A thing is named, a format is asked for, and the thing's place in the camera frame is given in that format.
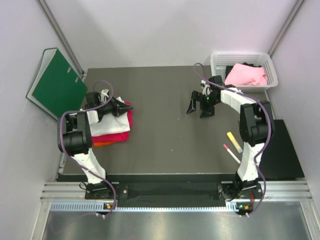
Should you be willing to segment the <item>orange cloth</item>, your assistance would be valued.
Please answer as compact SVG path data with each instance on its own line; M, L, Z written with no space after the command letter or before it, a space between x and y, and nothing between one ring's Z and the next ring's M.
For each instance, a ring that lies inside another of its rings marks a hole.
M102 146L109 146L109 145L112 145L112 144L115 144L115 143L116 143L115 141L94 142L93 146L94 147L102 147Z

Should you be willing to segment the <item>white t shirt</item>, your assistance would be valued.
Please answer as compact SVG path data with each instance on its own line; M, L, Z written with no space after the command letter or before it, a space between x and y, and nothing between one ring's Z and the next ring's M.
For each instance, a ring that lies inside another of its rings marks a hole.
M101 111L102 109L103 108L101 107L86 112L92 137L120 134L130 131L129 111L120 114L119 116L114 116L112 112L107 114L103 113L102 119L99 120L98 111Z

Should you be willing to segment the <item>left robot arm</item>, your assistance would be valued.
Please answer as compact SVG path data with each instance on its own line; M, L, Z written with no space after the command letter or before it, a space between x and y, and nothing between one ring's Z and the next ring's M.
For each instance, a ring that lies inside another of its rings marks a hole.
M85 95L86 105L78 112L66 113L58 121L57 145L84 171L87 183L81 182L86 199L109 199L115 196L107 171L100 165L93 147L125 142L133 126L133 106L108 89Z

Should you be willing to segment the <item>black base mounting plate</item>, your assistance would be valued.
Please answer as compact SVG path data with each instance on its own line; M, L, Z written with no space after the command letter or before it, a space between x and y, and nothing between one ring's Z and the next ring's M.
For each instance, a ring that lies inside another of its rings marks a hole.
M80 183L87 200L117 200L124 208L223 207L226 201L252 202L262 196L257 180L241 183L235 174L111 174L112 184Z

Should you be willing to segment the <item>pink white pen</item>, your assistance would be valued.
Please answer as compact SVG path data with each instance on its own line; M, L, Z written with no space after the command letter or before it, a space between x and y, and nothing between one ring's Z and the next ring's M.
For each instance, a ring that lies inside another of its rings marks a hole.
M240 165L241 161L238 159L238 157L229 149L229 147L226 144L223 144L224 149L229 153L229 155Z

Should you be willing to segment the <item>black flat box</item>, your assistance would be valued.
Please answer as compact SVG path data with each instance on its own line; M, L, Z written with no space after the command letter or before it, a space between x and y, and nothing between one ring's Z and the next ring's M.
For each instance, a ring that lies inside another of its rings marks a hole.
M276 119L275 134L263 151L259 169L267 181L290 181L305 174L282 119Z

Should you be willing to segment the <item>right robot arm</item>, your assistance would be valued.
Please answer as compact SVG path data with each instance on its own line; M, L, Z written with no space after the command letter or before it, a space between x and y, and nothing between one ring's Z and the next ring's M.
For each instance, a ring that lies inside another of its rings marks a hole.
M232 84L223 84L219 75L202 80L200 85L202 91L194 90L191 93L187 114L195 112L199 106L200 118L213 117L215 106L219 103L228 105L239 113L242 157L232 186L223 188L221 193L229 201L235 197L245 198L258 187L262 154L275 131L271 104L244 94Z

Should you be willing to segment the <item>black t shirt in basket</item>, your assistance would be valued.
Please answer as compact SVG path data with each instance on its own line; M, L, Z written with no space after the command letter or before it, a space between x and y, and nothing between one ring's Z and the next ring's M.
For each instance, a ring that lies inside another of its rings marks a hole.
M244 65L244 66L248 66L248 67L254 67L254 68L261 68L262 66L261 65L254 65L254 64L252 64L252 63L246 63L246 62L244 62L244 63L242 63L242 65ZM233 69L233 65L227 65L226 66L226 69L225 69L225 76L227 77L228 76L228 74L231 72L231 70Z

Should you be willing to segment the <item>pink t shirt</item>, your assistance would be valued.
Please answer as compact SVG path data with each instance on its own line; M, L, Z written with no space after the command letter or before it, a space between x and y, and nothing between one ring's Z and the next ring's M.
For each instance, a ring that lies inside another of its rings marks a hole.
M267 85L268 77L263 67L250 67L237 63L225 77L225 85Z

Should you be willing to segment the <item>yellow marker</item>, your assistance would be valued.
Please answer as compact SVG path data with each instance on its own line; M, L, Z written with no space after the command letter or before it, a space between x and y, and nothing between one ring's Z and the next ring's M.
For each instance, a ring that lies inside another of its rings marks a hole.
M234 135L230 131L227 132L226 135L229 138L229 140L231 141L231 143L233 144L233 146L235 147L235 149L237 150L237 152L242 153L243 149L241 148L240 144L238 143L238 141L236 140Z

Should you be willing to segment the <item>aluminium frame rail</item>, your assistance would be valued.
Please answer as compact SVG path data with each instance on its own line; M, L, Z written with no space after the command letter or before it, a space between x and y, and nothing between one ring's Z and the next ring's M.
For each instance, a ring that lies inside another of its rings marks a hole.
M312 194L306 181L267 181L259 182L260 189L255 194L265 192L264 201L310 201ZM118 196L129 197L133 191L147 194L217 194L220 183L215 182L134 182L112 184ZM44 184L40 195L42 201L82 201L85 199L85 190L78 182L48 182Z

